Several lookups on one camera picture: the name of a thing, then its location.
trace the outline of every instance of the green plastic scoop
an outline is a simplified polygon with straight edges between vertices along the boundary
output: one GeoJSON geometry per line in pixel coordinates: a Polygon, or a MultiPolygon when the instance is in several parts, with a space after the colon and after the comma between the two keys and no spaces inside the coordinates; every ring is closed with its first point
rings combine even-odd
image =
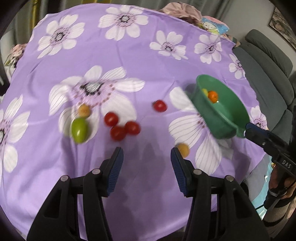
{"type": "Polygon", "coordinates": [[[213,136],[217,139],[228,139],[235,135],[244,138],[245,127],[250,118],[237,95],[221,81],[206,74],[199,75],[196,83],[191,101],[213,136]],[[203,88],[217,92],[218,101],[213,104],[203,93],[203,88]]]}

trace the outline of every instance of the floral tablecloth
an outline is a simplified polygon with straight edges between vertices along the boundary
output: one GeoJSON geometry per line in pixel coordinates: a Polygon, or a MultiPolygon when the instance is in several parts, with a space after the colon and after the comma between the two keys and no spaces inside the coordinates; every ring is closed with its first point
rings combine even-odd
{"type": "Polygon", "coordinates": [[[0,105],[0,205],[12,224],[27,235],[57,180],[98,168],[116,146],[125,160],[114,193],[104,200],[114,240],[153,241],[186,224],[191,199],[179,191],[170,162],[176,143],[190,147],[195,167],[242,181],[263,150],[237,137],[215,140],[183,91],[209,74],[266,129],[233,46],[138,7],[86,4],[47,15],[33,30],[0,105]],[[158,99],[168,106],[164,113],[152,108],[158,99]],[[81,104],[91,107],[91,131],[86,143],[76,145],[70,127],[81,104]],[[141,133],[112,141],[103,121],[109,111],[119,115],[120,125],[140,123],[141,133]]]}

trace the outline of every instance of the green fruit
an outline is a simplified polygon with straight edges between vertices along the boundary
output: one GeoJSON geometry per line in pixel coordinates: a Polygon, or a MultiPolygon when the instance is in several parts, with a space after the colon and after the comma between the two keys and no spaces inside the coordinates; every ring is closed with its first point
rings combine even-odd
{"type": "Polygon", "coordinates": [[[77,144],[83,143],[88,137],[89,126],[84,118],[77,118],[72,122],[72,137],[77,144]]]}

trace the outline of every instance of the screw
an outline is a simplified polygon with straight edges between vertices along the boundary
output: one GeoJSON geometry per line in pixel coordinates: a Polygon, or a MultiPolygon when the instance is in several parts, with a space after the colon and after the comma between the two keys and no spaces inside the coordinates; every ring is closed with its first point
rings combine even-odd
{"type": "Polygon", "coordinates": [[[193,173],[194,173],[195,175],[201,175],[201,174],[202,174],[202,171],[199,170],[199,169],[194,169],[194,170],[193,170],[193,173]]]}
{"type": "Polygon", "coordinates": [[[67,180],[68,180],[68,176],[67,175],[64,175],[64,176],[61,177],[61,181],[62,182],[65,182],[67,180]]]}
{"type": "Polygon", "coordinates": [[[98,174],[100,174],[101,170],[98,169],[98,168],[96,168],[96,169],[93,169],[91,172],[92,172],[92,174],[94,174],[94,175],[98,175],[98,174]]]}
{"type": "Polygon", "coordinates": [[[229,181],[229,182],[233,182],[234,181],[234,177],[233,176],[230,176],[230,175],[227,175],[226,176],[226,180],[229,181]]]}

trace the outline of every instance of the small yellow fruit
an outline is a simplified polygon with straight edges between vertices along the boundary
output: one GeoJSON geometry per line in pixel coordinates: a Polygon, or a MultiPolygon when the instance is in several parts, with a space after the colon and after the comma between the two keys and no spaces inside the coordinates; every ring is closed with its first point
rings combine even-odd
{"type": "Polygon", "coordinates": [[[86,104],[82,104],[79,108],[78,108],[78,115],[81,118],[88,118],[91,115],[91,109],[89,108],[88,105],[86,104]]]}
{"type": "Polygon", "coordinates": [[[190,152],[188,145],[186,145],[185,143],[180,143],[177,145],[177,148],[183,158],[188,157],[189,152],[190,152]]]}
{"type": "Polygon", "coordinates": [[[206,97],[209,97],[209,92],[207,89],[203,88],[202,89],[203,93],[205,94],[206,97]]]}

